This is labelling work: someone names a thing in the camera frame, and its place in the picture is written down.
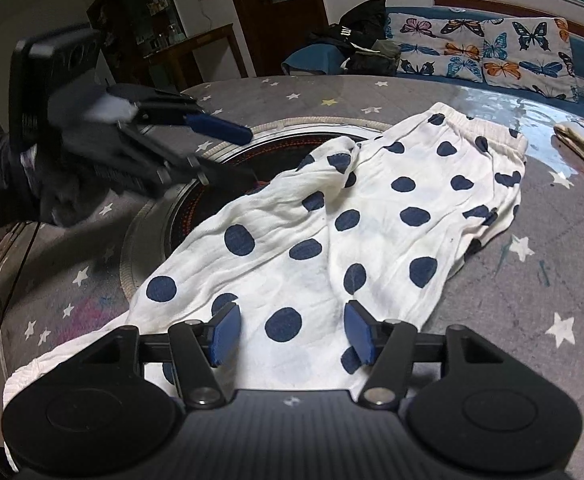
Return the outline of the white navy polka dot garment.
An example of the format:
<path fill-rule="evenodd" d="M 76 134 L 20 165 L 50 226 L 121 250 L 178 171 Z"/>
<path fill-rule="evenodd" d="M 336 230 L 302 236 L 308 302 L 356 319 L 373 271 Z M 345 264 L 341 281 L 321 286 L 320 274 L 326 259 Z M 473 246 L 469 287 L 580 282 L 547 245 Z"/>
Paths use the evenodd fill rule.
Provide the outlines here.
<path fill-rule="evenodd" d="M 164 333 L 231 302 L 242 328 L 223 388 L 358 392 L 345 304 L 424 325 L 467 252 L 512 223 L 526 150 L 519 131 L 443 103 L 325 142 L 196 226 L 116 324 Z"/>

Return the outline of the black clothes pile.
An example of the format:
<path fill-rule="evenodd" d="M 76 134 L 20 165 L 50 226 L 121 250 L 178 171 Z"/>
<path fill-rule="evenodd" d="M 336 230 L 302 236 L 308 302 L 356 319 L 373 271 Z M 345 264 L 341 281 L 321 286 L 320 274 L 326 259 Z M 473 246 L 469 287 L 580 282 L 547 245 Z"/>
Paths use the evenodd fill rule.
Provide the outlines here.
<path fill-rule="evenodd" d="M 393 77 L 400 52 L 388 38 L 388 25 L 386 0 L 365 0 L 321 30 L 315 41 L 339 51 L 343 57 L 339 68 L 344 74 Z"/>

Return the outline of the round induction cooktop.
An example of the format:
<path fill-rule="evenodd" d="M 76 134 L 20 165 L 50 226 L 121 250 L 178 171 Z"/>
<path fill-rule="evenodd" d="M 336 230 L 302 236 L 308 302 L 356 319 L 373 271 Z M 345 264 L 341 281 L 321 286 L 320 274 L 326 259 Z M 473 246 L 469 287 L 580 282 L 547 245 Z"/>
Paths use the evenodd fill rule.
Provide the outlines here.
<path fill-rule="evenodd" d="M 293 117 L 252 128 L 253 142 L 236 146 L 221 142 L 204 155 L 228 166 L 249 169 L 265 181 L 294 169 L 320 144 L 339 136 L 360 141 L 380 136 L 386 122 L 346 117 Z M 217 214 L 237 193 L 206 188 L 197 182 L 177 186 L 158 202 L 144 205 L 132 220 L 119 263 L 122 291 L 131 299 L 136 290 L 200 223 Z"/>

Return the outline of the dark display shelf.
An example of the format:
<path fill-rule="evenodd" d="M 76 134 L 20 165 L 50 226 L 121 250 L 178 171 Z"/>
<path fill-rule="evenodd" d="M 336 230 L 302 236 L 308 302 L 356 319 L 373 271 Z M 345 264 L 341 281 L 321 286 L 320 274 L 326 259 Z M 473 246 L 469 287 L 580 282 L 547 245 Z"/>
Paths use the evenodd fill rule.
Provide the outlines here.
<path fill-rule="evenodd" d="M 150 60 L 187 38 L 173 0 L 94 0 L 88 18 L 117 82 L 173 86 L 165 67 Z"/>

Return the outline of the dark wooden door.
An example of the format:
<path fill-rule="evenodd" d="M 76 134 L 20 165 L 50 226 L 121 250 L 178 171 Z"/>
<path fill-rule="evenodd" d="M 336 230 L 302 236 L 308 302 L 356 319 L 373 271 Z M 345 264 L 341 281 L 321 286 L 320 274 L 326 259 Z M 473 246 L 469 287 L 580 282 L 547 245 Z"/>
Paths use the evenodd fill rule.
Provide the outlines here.
<path fill-rule="evenodd" d="M 282 63 L 328 26 L 323 0 L 233 0 L 258 76 L 283 72 Z"/>

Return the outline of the left butterfly print cushion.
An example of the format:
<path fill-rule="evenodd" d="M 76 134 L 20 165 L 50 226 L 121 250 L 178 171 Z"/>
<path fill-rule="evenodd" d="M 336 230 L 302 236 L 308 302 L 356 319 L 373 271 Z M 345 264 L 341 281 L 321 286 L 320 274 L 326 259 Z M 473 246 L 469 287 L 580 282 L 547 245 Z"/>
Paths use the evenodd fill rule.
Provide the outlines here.
<path fill-rule="evenodd" d="M 483 82 L 484 58 L 508 58 L 507 33 L 497 34 L 500 23 L 390 13 L 387 38 L 399 47 L 397 73 Z"/>

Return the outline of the butterfly print cushion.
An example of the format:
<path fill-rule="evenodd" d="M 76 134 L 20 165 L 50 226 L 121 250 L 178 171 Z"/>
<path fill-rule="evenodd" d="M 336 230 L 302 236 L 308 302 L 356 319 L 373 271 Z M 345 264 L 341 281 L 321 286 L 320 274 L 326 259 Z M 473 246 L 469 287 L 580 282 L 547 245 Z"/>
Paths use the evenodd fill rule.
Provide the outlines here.
<path fill-rule="evenodd" d="M 493 87 L 527 90 L 547 99 L 578 100 L 568 22 L 564 18 L 497 18 L 507 33 L 508 58 L 484 58 L 483 74 Z"/>
<path fill-rule="evenodd" d="M 399 47 L 397 73 L 483 82 L 484 58 L 508 58 L 507 33 L 497 34 L 500 23 L 390 13 L 387 38 Z"/>

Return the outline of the right butterfly print cushion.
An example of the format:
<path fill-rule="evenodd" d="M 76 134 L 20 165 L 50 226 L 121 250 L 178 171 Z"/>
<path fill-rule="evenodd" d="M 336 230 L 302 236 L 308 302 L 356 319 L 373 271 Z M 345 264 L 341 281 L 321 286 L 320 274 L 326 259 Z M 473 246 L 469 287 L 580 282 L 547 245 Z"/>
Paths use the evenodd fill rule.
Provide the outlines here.
<path fill-rule="evenodd" d="M 508 58 L 484 58 L 483 74 L 493 87 L 527 90 L 547 99 L 578 100 L 568 22 L 564 18 L 497 18 L 507 33 Z"/>

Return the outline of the blue sofa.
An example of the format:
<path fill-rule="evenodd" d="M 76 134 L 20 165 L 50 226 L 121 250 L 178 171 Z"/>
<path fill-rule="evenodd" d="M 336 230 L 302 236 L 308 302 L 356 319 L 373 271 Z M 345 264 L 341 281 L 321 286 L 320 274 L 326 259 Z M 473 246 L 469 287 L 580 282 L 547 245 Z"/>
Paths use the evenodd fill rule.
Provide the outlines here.
<path fill-rule="evenodd" d="M 282 64 L 284 73 L 429 78 L 534 99 L 584 116 L 584 39 L 562 16 L 358 8 Z"/>

